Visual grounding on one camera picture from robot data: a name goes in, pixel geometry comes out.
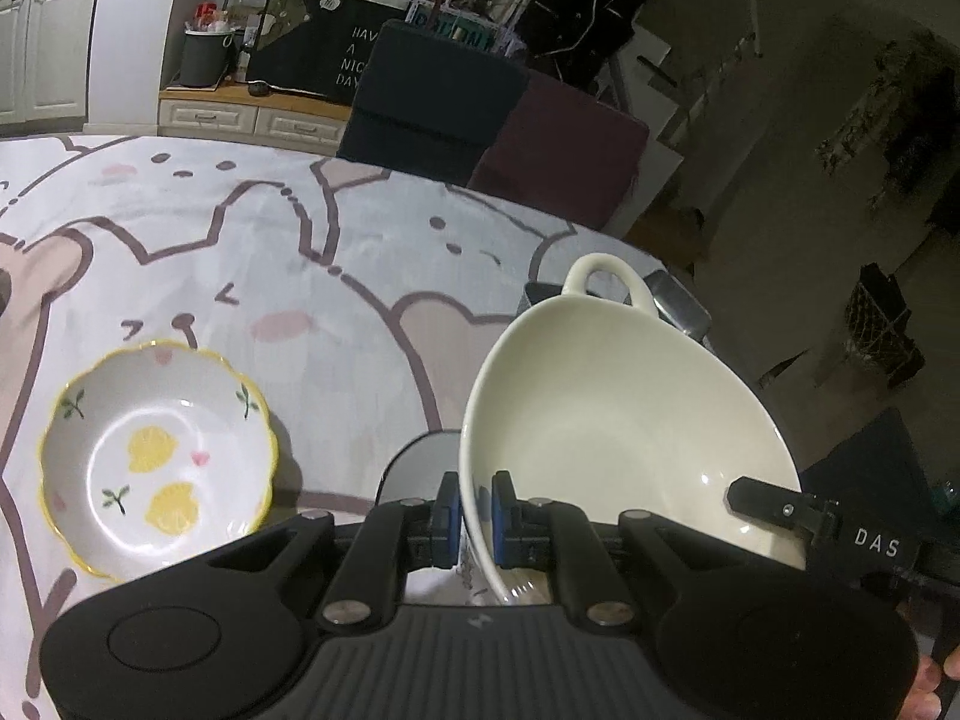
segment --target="lemon-patterned bowl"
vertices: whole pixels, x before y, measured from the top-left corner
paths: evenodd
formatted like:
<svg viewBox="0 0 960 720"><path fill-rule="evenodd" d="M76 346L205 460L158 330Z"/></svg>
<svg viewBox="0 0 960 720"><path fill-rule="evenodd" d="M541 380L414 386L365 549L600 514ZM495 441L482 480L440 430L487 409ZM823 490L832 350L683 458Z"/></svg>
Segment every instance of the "lemon-patterned bowl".
<svg viewBox="0 0 960 720"><path fill-rule="evenodd" d="M56 399L40 504L74 560L133 579L255 530L277 439L223 358L155 341L107 355Z"/></svg>

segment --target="drawer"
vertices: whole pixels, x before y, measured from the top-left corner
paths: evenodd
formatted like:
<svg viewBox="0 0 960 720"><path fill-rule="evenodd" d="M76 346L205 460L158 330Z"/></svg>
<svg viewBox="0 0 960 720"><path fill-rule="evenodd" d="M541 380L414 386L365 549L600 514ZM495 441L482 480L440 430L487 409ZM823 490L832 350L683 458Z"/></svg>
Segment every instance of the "drawer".
<svg viewBox="0 0 960 720"><path fill-rule="evenodd" d="M346 122L338 122L337 119L327 119L323 116L260 108L256 117L255 132L266 138L309 143L311 146L316 146L317 151L332 154L337 151L346 126Z"/></svg>
<svg viewBox="0 0 960 720"><path fill-rule="evenodd" d="M160 100L160 126L253 133L256 107L198 100Z"/></svg>

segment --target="wooden countertop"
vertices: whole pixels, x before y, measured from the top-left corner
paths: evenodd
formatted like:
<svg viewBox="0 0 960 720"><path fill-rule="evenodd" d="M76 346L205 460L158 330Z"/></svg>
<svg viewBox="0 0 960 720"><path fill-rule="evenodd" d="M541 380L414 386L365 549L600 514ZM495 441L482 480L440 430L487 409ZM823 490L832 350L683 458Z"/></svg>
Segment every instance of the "wooden countertop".
<svg viewBox="0 0 960 720"><path fill-rule="evenodd" d="M233 103L234 105L256 105L258 108L272 108L277 111L293 111L307 116L323 116L345 122L350 118L349 105L325 103L315 98L300 95L285 95L274 92L265 98L252 97L247 92L247 84L224 81L214 90L184 89L172 87L160 91L161 100L198 100L203 103Z"/></svg>

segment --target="lemon design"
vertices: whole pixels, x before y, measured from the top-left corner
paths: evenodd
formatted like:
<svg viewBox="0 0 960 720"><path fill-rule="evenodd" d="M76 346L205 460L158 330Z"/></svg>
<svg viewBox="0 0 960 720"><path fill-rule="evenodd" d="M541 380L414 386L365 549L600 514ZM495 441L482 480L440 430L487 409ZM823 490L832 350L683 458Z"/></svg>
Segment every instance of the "lemon design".
<svg viewBox="0 0 960 720"><path fill-rule="evenodd" d="M179 536L197 524L199 513L193 485L175 482L157 490L143 518L167 536Z"/></svg>
<svg viewBox="0 0 960 720"><path fill-rule="evenodd" d="M133 473L156 471L174 456L176 439L157 425L148 425L133 432L127 444L130 469Z"/></svg>

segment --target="yellow scalloped rim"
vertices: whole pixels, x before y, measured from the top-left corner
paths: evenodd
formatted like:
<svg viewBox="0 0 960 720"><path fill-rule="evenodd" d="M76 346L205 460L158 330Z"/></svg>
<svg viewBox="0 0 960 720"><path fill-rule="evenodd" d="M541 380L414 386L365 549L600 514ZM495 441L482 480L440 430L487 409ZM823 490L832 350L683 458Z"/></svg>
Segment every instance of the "yellow scalloped rim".
<svg viewBox="0 0 960 720"><path fill-rule="evenodd" d="M256 531L262 524L263 520L267 518L267 512L270 511L270 504L274 499L274 477L277 475L277 466L280 464L280 444L277 443L277 434L270 428L270 407L267 405L267 400L264 398L263 393L260 391L260 387L256 386L253 383L253 380L250 377L244 375L243 373L238 372L233 365L231 365L225 357L217 354L212 349L191 349L186 343L182 341L148 341L147 343L141 343L140 346L131 346L129 348L114 349L114 351L104 354L103 357L100 357L97 362L93 365L90 365L87 370L82 373L78 373L69 382L66 386L59 392L59 394L54 399L53 408L50 410L50 419L47 421L47 426L43 430L43 434L40 436L40 443L37 445L37 464L40 465L40 488L37 490L40 494L40 510L43 512L43 518L46 520L47 525L50 527L56 536L64 543L66 551L69 552L70 560L73 560L76 565L80 568L83 568L88 574L92 574L95 577L100 577L102 579L109 579L121 583L122 579L114 577L112 574L104 573L103 571L97 570L88 562L86 562L82 557L80 557L73 546L67 540L59 528L54 523L54 518L50 514L50 510L47 509L47 500L46 496L43 494L43 447L47 442L47 436L50 433L51 428L54 426L56 420L56 414L58 413L59 404L64 397L69 394L70 389L73 389L73 386L77 384L80 379L90 375L94 370L97 370L104 362L113 358L119 357L122 354L134 354L136 352L142 352L144 349L149 349L152 346L173 346L174 348L182 349L184 351L192 352L194 354L203 355L203 357L209 357L211 360L219 362L220 365L225 367L229 371L230 375L234 376L238 381L242 382L247 386L247 389L250 391L250 394L253 395L260 403L261 409L259 411L260 417L263 419L264 430L267 431L267 436L270 440L270 474L267 476L267 491L263 494L263 497L260 500L260 506L257 513L253 517L253 522L251 522L250 532Z"/></svg>

